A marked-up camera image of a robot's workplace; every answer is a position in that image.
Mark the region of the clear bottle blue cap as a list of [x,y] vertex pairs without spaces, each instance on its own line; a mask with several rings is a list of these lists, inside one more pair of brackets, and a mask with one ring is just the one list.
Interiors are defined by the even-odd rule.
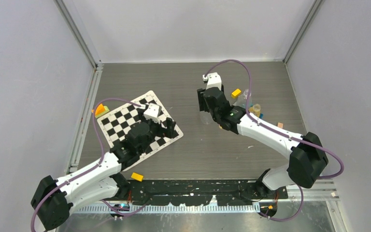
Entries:
[[212,116],[209,112],[200,111],[200,120],[202,124],[209,125],[213,123]]

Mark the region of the clear plastic bottle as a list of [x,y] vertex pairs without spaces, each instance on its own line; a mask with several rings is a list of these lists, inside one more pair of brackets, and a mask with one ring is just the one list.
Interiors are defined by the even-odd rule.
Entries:
[[235,102],[236,106],[246,109],[247,107],[250,108],[253,106],[252,97],[249,94],[249,89],[246,89],[237,99]]

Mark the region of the yellow juice bottle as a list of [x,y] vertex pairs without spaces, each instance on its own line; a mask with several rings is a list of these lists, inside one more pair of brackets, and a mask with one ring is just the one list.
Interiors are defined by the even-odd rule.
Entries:
[[261,118],[261,106],[260,104],[254,104],[249,108],[249,112],[254,114],[256,117]]

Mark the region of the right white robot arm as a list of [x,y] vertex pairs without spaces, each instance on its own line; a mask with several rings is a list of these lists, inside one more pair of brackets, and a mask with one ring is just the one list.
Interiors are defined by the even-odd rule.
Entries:
[[297,184],[309,189],[328,165],[326,153],[315,148],[321,146],[314,133],[301,135],[274,126],[240,106],[230,105],[217,87],[197,90],[200,111],[208,112],[222,129],[246,136],[274,149],[287,160],[287,164],[266,169],[255,182],[257,194],[269,198],[284,186]]

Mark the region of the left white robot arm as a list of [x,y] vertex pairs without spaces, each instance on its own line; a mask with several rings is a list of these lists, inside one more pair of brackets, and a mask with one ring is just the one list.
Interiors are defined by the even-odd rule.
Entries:
[[45,231],[62,225],[77,209],[92,202],[128,196],[129,184],[121,171],[139,161],[156,137],[174,138],[176,122],[167,118],[166,124],[152,119],[141,119],[126,134],[123,141],[116,141],[109,152],[84,168],[54,179],[48,175],[38,184],[31,200],[34,209],[30,228],[35,230],[38,218]]

